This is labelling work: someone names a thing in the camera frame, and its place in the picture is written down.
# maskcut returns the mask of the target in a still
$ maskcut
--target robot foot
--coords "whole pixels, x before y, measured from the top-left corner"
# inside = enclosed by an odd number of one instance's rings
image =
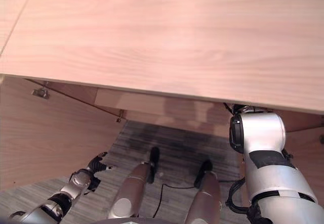
[[[210,160],[206,160],[202,163],[199,172],[197,174],[196,180],[194,181],[195,188],[199,189],[201,186],[201,181],[203,180],[206,171],[212,171],[213,170],[213,164]]]
[[[150,153],[151,168],[150,168],[149,176],[147,178],[147,182],[149,184],[154,183],[154,177],[155,177],[155,174],[157,172],[159,158],[160,158],[160,150],[159,150],[159,148],[158,147],[153,147],[151,149],[151,153]]]

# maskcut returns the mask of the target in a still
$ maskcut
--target wooden panel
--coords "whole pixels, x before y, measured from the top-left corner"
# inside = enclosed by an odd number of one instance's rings
[[[109,150],[125,121],[50,91],[31,95],[39,85],[6,77],[1,88],[1,190],[68,175]]]
[[[184,129],[219,137],[229,137],[229,119],[219,124],[209,124],[193,120],[181,120],[170,116],[127,111],[125,118],[149,124],[157,124],[171,128]]]
[[[286,110],[274,110],[274,112],[282,118],[286,132],[324,126],[324,118],[322,115]]]
[[[0,55],[27,0],[0,0]]]
[[[318,202],[324,206],[324,127],[287,134],[286,149],[294,155],[292,163],[304,174]]]
[[[6,74],[323,113],[323,11],[324,0],[30,0],[1,61]]]
[[[96,105],[156,114],[210,124],[229,121],[230,114],[222,103],[156,96],[99,88]]]
[[[38,83],[41,83],[42,85],[45,85],[46,82],[42,80],[35,80]],[[82,102],[85,102],[87,104],[94,105],[102,110],[105,110],[108,113],[119,115],[119,109],[117,108],[109,108],[109,107],[103,107],[98,106],[94,104],[96,94],[97,94],[97,87],[94,86],[84,86],[84,85],[78,85],[78,84],[69,84],[69,83],[61,83],[61,82],[53,82],[49,81],[46,84],[47,88],[54,89],[55,91],[58,91],[60,93],[69,95],[70,97],[73,97],[75,99],[78,99]]]

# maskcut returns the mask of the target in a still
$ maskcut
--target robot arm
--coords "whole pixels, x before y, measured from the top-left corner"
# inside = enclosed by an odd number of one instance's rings
[[[303,174],[284,157],[286,131],[275,113],[236,113],[230,123],[230,144],[244,155],[252,224],[324,223],[324,211]],[[241,180],[234,188],[244,183]]]
[[[19,222],[33,224],[60,223],[86,190],[94,192],[99,186],[100,180],[94,177],[94,174],[106,169],[106,165],[100,163],[100,160],[106,154],[107,152],[103,152],[92,159],[87,169],[74,172],[63,188],[31,212],[22,215]]]

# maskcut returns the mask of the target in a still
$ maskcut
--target floor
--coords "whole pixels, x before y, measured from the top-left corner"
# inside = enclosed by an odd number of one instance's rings
[[[220,180],[239,178],[237,154],[228,139],[190,131],[129,121],[104,159],[114,166],[100,172],[101,184],[95,193],[79,200],[67,214],[62,224],[90,224],[105,219],[119,186],[129,172],[142,160],[147,160],[151,147],[160,148],[160,163],[155,182],[146,186],[146,195],[140,216],[151,217],[158,205],[162,183],[172,186],[193,185],[200,164],[210,158]],[[29,211],[42,203],[66,183],[68,177],[49,180],[0,193],[0,216],[17,210]],[[221,183],[221,224],[249,223],[244,215],[235,214],[225,206],[231,183]],[[183,223],[196,189],[177,190],[165,188],[157,218],[173,223]],[[239,192],[234,196],[240,205]]]

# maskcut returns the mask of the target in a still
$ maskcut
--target table top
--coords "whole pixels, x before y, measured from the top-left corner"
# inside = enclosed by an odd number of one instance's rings
[[[2,73],[324,113],[324,0],[28,0]]]

